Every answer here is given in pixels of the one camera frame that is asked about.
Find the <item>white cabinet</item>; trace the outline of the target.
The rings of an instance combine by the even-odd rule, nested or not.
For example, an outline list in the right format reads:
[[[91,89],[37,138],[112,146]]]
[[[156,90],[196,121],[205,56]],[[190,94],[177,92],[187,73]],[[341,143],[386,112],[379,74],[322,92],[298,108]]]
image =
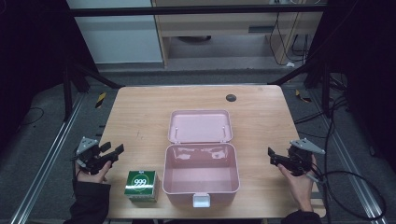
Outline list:
[[[151,0],[66,0],[71,9],[151,7]],[[96,64],[161,63],[154,17],[75,17]]]

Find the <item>black metal frame bar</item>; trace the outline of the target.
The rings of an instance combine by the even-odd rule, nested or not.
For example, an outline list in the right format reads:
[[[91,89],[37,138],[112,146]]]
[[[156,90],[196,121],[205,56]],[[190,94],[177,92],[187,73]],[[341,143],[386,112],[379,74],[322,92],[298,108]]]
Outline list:
[[[185,7],[123,7],[123,8],[79,8],[69,9],[74,17],[101,16],[146,16],[184,14],[229,14],[229,13],[277,13],[277,12],[320,12],[327,5],[242,5],[242,6],[185,6]]]

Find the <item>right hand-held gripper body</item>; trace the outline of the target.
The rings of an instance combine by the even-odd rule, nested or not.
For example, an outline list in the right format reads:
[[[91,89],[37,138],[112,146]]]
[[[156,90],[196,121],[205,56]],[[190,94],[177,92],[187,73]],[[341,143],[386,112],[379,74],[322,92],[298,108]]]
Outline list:
[[[279,158],[280,164],[287,168],[292,175],[300,176],[311,170],[313,153],[324,155],[325,150],[304,138],[290,142],[287,157],[275,155],[275,158]]]

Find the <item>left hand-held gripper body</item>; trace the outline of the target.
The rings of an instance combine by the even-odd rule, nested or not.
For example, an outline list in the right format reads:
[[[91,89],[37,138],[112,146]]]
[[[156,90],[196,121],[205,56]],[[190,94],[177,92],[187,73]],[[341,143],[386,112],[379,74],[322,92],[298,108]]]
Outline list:
[[[115,162],[119,159],[119,155],[108,155],[108,153],[100,151],[97,140],[83,137],[76,150],[76,162],[83,171],[95,175],[108,161]]]

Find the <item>black metal frame strut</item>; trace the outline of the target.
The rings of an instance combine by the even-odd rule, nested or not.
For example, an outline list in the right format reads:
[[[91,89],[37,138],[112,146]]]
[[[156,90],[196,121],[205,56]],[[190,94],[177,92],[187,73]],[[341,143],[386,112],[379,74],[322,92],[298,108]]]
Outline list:
[[[269,85],[281,86],[287,81],[307,73],[304,85],[310,89],[321,83],[321,109],[327,117],[330,116],[330,65],[320,60],[308,60],[304,65],[296,68],[285,76],[269,82]]]
[[[64,121],[67,121],[71,117],[73,111],[71,85],[74,85],[78,92],[88,92],[91,86],[86,77],[92,77],[111,89],[122,88],[121,84],[117,84],[105,77],[102,77],[98,72],[93,71],[86,66],[79,63],[67,63],[63,71]]]

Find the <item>person's left hand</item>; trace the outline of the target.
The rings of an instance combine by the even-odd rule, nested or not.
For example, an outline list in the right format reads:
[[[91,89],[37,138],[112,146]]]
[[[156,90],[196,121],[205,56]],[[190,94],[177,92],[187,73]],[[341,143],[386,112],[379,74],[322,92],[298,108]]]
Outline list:
[[[79,182],[91,182],[91,183],[98,183],[98,184],[104,184],[107,182],[106,179],[106,174],[112,167],[112,162],[108,161],[103,168],[95,175],[87,174],[84,173],[79,164],[75,164],[75,177],[77,178],[77,181]]]

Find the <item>green and white carton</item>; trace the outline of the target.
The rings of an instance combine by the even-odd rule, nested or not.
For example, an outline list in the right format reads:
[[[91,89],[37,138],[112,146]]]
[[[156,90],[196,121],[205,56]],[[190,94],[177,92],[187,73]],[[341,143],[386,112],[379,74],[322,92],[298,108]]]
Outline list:
[[[130,171],[126,181],[124,195],[131,202],[151,203],[158,198],[159,178],[156,171]]]

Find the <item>aluminium floor rail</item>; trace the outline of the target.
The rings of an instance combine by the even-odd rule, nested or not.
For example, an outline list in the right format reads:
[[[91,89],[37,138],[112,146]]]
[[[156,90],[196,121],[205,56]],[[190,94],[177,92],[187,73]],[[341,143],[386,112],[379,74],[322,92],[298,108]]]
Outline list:
[[[343,106],[346,100],[336,98],[330,106],[330,116],[327,117],[321,109],[318,91],[309,91],[312,104],[317,112],[319,126],[309,133],[325,150],[321,156],[324,177],[322,186],[325,204],[334,203],[345,213],[370,224],[386,224],[383,219],[386,212],[384,202],[377,188],[361,175],[356,163],[347,152],[346,146],[335,129],[333,112]]]
[[[28,217],[31,214],[33,207],[40,195],[47,179],[52,170],[54,163],[56,162],[59,153],[61,152],[64,142],[72,129],[72,126],[78,116],[81,109],[81,105],[85,99],[85,93],[78,93],[76,101],[73,103],[72,111],[69,117],[62,123],[62,126],[57,133],[54,141],[52,142],[49,151],[43,160],[39,170],[37,171],[35,178],[26,192],[21,204],[13,214],[8,224],[25,224]]]

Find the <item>person's right hand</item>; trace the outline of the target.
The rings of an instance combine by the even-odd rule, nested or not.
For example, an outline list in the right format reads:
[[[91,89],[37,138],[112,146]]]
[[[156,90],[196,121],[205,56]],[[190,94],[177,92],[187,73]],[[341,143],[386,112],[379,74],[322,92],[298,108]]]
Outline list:
[[[294,176],[282,164],[278,166],[281,174],[286,178],[293,200],[297,203],[298,209],[304,212],[313,212],[311,203],[311,194],[313,188],[312,176],[315,174],[312,170],[304,175]]]

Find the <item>open pink storage box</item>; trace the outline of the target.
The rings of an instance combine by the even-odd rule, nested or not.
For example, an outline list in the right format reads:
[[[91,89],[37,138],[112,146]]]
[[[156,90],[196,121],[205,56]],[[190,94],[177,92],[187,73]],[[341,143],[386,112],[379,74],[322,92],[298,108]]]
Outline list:
[[[194,208],[230,204],[240,189],[229,112],[177,110],[171,114],[163,191],[171,203]]]

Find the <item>black curtain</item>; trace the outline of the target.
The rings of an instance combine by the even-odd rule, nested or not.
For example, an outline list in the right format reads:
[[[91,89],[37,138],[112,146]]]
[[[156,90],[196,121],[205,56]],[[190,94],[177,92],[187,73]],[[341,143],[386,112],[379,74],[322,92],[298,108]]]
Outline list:
[[[64,59],[96,65],[66,0],[0,0],[0,150],[33,97],[63,82]]]
[[[311,51],[346,75],[353,114],[396,173],[396,0],[328,0]]]

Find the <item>light wooden desk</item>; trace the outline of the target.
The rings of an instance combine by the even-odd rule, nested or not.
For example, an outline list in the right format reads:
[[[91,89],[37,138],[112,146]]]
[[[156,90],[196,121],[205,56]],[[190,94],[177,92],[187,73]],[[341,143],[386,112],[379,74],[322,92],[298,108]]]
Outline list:
[[[151,0],[155,7],[317,5],[327,0]],[[320,12],[157,15],[159,36],[266,35],[277,63],[290,60],[293,39],[314,35]]]

